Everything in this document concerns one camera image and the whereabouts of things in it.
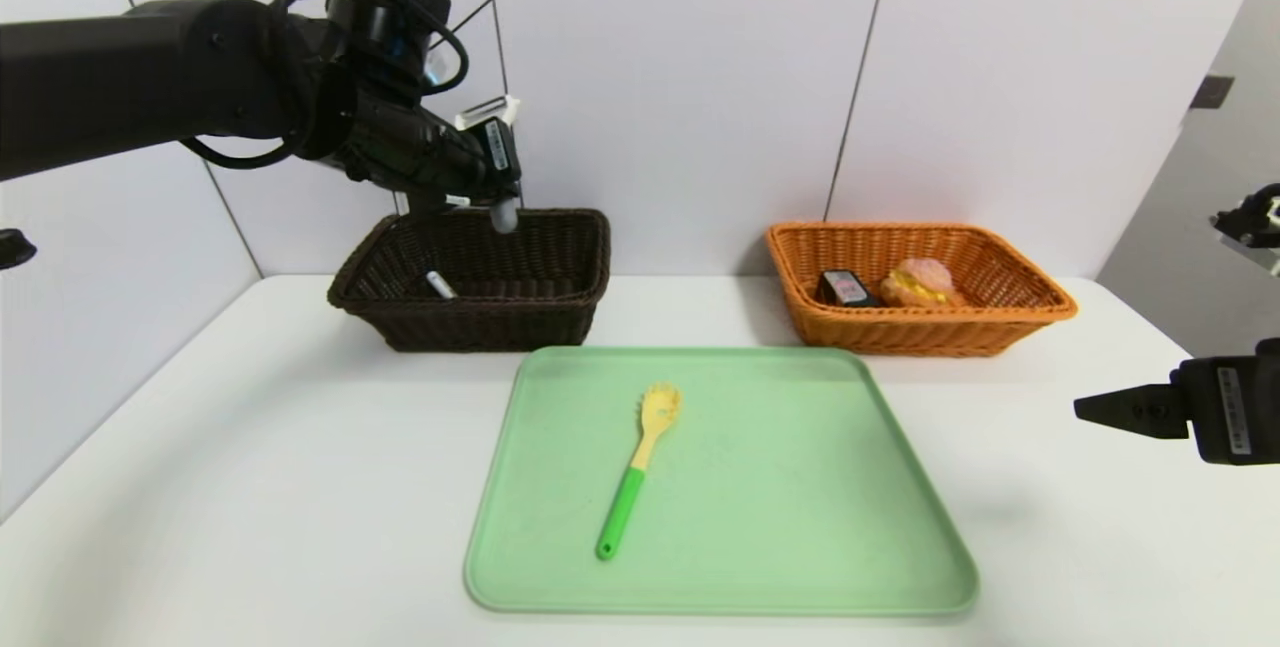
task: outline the panel seam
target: panel seam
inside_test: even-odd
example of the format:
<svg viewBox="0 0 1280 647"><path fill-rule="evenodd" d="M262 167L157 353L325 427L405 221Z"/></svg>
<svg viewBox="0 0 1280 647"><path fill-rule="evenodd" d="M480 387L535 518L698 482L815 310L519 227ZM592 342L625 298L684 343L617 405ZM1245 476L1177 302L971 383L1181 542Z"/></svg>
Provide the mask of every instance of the panel seam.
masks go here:
<svg viewBox="0 0 1280 647"><path fill-rule="evenodd" d="M854 106L858 104L858 91L863 86L863 73L867 70L867 55L872 51L872 33L876 31L876 18L879 14L879 3L872 4L872 18L867 24L867 40L863 42L863 56L858 60L858 77L854 78L854 94L849 97L849 113L845 115L845 132L840 136L840 151L836 152L836 169L831 173L831 187L827 190L827 206L822 210L822 220L831 217L831 201L836 196L836 183L840 179L840 168L845 161L845 146L849 142L849 129L854 123Z"/></svg>

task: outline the yellow spatula head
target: yellow spatula head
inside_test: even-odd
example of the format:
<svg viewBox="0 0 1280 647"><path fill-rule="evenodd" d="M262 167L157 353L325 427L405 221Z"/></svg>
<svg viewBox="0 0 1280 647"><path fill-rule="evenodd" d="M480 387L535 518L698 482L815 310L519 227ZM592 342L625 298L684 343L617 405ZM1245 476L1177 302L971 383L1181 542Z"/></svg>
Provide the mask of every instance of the yellow spatula head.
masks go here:
<svg viewBox="0 0 1280 647"><path fill-rule="evenodd" d="M649 387L640 405L640 427L646 438L655 438L667 430L680 416L680 389L669 382L659 382Z"/></svg>

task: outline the label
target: label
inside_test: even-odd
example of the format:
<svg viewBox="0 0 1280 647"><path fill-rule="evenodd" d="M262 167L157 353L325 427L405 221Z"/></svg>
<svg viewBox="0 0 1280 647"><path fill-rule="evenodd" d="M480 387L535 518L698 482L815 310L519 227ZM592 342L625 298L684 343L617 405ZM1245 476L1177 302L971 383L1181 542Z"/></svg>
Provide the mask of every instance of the label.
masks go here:
<svg viewBox="0 0 1280 647"><path fill-rule="evenodd" d="M1222 414L1226 415L1226 438L1233 455L1252 455L1249 423L1244 419L1244 395L1240 375L1229 366L1217 368L1217 389L1222 393Z"/></svg>
<svg viewBox="0 0 1280 647"><path fill-rule="evenodd" d="M502 143L502 129L498 127L497 122L490 122L484 126L484 133L489 137L489 154L493 155L493 165L498 169L507 169L511 163L507 161L507 146Z"/></svg>
<svg viewBox="0 0 1280 647"><path fill-rule="evenodd" d="M842 304L860 302L867 299L867 290L863 290L863 286L849 273L836 273L835 279L832 279L832 287L835 287L836 297Z"/></svg>

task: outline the table surface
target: table surface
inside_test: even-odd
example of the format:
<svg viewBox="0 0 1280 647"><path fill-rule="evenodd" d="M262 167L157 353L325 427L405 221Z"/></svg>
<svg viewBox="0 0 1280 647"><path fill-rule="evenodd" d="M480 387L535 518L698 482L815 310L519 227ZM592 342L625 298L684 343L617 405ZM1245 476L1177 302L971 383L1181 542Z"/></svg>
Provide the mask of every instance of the table surface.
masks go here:
<svg viewBox="0 0 1280 647"><path fill-rule="evenodd" d="M0 527L0 644L1280 643L1280 473L1075 419L1187 355L1102 287L993 359L867 361L982 574L945 620L511 615L462 560L522 355L247 291ZM769 278L616 277L593 345L792 345Z"/></svg>

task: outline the plastic tray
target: plastic tray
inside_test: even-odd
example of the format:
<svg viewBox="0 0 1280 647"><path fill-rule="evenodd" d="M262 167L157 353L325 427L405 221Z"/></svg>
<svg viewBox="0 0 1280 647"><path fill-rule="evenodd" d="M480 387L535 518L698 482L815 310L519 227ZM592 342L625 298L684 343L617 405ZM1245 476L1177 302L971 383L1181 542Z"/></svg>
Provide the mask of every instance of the plastic tray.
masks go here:
<svg viewBox="0 0 1280 647"><path fill-rule="evenodd" d="M658 381L684 411L603 562ZM978 573L858 357L549 347L517 374L466 583L504 611L937 615L973 602Z"/></svg>

